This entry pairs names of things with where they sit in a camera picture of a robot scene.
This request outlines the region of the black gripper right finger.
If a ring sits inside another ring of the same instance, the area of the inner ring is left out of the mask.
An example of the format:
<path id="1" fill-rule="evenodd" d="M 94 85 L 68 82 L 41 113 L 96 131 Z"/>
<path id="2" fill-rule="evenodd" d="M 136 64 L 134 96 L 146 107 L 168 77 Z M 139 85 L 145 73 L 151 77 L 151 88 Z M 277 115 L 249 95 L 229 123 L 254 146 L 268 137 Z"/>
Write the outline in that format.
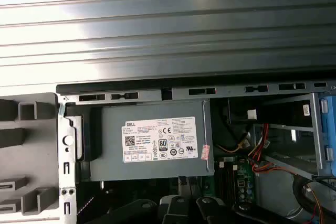
<path id="1" fill-rule="evenodd" d="M 295 223 L 256 204 L 243 202 L 226 206 L 215 197 L 200 197 L 196 200 L 204 223 Z"/>

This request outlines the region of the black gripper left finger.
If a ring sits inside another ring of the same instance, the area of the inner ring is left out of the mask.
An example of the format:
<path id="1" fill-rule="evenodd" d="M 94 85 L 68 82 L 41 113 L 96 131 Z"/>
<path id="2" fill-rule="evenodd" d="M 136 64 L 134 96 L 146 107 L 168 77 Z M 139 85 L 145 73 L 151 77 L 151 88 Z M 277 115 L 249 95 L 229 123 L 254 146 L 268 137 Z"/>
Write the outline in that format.
<path id="1" fill-rule="evenodd" d="M 137 199 L 116 207 L 106 198 L 93 198 L 78 211 L 79 223 L 189 223 L 191 201 L 168 195 L 160 202 Z"/>

